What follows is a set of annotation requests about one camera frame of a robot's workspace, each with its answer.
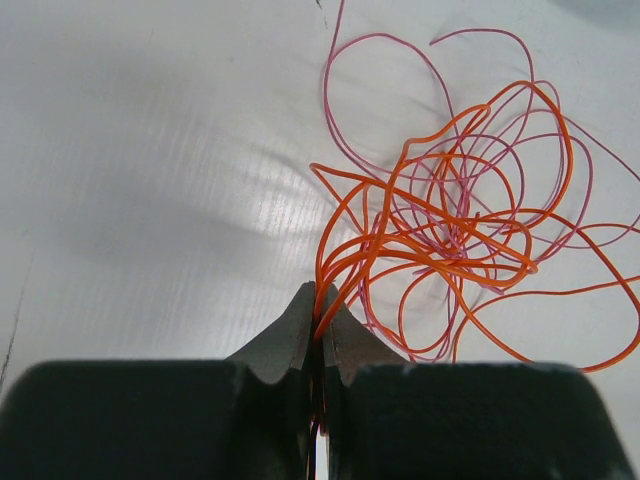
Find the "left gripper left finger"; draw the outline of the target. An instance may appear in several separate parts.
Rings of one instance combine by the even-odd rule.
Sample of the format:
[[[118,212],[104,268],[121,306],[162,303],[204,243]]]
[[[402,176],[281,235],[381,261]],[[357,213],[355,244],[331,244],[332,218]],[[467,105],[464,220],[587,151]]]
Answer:
[[[314,286],[222,360],[48,361],[1,406],[5,479],[311,479]]]

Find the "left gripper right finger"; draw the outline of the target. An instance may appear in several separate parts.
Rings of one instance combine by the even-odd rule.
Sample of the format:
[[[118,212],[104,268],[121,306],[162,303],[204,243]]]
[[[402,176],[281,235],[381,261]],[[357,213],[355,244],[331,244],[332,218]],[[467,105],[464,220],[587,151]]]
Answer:
[[[341,307],[322,338],[332,479],[631,479],[596,389],[554,363],[412,363]]]

